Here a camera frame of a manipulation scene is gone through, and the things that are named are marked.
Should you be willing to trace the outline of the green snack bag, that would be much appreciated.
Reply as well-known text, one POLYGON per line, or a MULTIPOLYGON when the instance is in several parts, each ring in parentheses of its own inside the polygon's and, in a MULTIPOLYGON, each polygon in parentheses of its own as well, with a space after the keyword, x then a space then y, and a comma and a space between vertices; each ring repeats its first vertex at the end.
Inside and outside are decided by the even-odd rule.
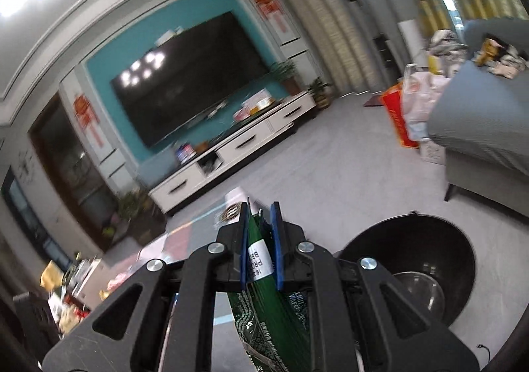
POLYGON ((229 305, 243 348, 258 371, 309 371, 306 296, 276 288, 272 226, 250 208, 241 214, 247 234, 247 283, 229 305))

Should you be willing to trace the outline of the black trash bin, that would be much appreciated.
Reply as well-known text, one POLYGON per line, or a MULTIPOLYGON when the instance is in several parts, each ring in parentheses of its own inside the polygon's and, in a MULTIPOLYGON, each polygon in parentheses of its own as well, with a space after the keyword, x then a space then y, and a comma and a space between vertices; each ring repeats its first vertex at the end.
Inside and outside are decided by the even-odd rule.
POLYGON ((475 254, 466 235, 443 218, 417 212, 371 226, 337 257, 377 260, 447 326, 464 310, 476 276, 475 254))

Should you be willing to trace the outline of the plant shelf by cabinet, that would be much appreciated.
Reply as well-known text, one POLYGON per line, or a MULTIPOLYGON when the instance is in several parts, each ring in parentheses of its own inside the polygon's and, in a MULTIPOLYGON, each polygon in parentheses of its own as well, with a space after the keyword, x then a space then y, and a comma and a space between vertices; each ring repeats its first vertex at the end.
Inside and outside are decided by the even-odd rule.
POLYGON ((144 189, 127 192, 117 201, 117 210, 103 223, 101 234, 111 245, 124 238, 144 247, 166 231, 167 217, 144 189))

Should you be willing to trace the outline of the yellow cloth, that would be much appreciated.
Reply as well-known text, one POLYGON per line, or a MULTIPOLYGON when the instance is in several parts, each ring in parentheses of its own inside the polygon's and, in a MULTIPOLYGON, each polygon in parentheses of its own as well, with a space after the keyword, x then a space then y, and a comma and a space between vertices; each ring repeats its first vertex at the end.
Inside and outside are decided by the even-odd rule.
POLYGON ((52 292, 63 285, 64 272, 50 260, 40 275, 39 285, 46 291, 52 292))

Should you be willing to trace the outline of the cardboard box by sofa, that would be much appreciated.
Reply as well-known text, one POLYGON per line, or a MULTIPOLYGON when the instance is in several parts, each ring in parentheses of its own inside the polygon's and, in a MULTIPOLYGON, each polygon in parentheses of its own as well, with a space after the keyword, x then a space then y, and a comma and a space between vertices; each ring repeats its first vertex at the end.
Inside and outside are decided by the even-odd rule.
POLYGON ((425 162, 435 165, 446 164, 446 150, 443 146, 436 144, 431 139, 424 138, 420 142, 419 150, 421 158, 425 162))

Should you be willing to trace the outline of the white tv stand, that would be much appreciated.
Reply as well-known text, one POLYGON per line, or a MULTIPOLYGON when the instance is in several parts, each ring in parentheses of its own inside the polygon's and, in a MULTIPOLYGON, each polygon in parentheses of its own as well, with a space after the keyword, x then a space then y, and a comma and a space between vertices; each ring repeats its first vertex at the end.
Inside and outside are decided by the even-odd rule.
POLYGON ((161 212, 172 212, 179 204, 219 180, 276 138, 294 130, 296 122, 315 108, 314 99, 306 91, 285 99, 183 165, 151 189, 150 199, 161 212))

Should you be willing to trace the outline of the red paper shopping bag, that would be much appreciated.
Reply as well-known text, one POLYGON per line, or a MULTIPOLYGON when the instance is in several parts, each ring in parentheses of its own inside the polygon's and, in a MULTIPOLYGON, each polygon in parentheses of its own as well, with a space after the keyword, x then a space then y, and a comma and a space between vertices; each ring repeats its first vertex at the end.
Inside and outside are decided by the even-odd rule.
POLYGON ((380 103, 383 104, 384 108, 387 110, 389 118, 393 123, 395 133, 399 144, 403 147, 417 149, 419 143, 413 141, 408 137, 408 133, 405 126, 405 121, 402 115, 401 108, 401 92, 402 92, 402 82, 395 84, 394 86, 388 88, 384 93, 379 97, 380 103))

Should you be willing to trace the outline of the potted plant by curtain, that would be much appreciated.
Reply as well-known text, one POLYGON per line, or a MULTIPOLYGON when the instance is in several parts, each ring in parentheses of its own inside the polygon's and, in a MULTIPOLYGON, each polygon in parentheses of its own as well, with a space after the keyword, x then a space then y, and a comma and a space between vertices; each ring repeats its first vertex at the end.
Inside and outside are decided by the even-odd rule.
POLYGON ((319 110, 326 109, 331 104, 331 98, 329 97, 326 88, 327 84, 320 77, 314 79, 308 86, 308 91, 319 110))

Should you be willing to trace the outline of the grey sofa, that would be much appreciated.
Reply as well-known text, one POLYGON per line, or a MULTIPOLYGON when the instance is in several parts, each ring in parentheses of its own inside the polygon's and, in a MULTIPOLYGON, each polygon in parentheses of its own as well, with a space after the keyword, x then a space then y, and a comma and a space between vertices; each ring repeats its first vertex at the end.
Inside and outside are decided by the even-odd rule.
POLYGON ((528 52, 526 20, 470 21, 467 59, 430 113, 428 136, 445 150, 446 199, 463 189, 526 215, 528 73, 506 79, 477 66, 472 58, 488 37, 528 52))

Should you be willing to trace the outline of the white pink plastic bag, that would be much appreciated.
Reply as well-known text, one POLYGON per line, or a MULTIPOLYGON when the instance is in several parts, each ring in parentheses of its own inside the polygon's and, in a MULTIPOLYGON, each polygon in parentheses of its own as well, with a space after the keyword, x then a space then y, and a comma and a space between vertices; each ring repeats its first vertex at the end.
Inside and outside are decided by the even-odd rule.
POLYGON ((401 110, 410 140, 422 142, 428 137, 428 118, 450 80, 415 63, 404 68, 401 110))

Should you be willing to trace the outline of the black television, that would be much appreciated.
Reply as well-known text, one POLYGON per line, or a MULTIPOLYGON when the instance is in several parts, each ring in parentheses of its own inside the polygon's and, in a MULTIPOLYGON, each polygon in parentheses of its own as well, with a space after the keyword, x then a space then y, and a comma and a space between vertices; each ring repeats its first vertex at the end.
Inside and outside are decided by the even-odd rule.
POLYGON ((233 12, 173 36, 111 80, 142 143, 152 147, 268 72, 233 12))

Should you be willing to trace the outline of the potted plant on stand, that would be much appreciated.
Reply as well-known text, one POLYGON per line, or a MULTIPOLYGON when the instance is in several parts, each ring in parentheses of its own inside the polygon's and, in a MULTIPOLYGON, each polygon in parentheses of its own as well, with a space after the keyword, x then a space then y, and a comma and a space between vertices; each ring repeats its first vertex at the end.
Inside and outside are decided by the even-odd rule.
POLYGON ((301 87, 297 81, 297 69, 292 60, 272 64, 270 73, 287 90, 289 95, 296 95, 301 92, 301 87))

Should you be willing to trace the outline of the clothes pile on sofa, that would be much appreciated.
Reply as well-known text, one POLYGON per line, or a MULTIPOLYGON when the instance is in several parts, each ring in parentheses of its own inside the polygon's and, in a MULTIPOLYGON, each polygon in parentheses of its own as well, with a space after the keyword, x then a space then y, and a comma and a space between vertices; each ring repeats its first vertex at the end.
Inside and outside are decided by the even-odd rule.
POLYGON ((474 54, 473 63, 485 67, 493 75, 514 79, 528 69, 528 55, 492 34, 486 34, 481 48, 474 54))

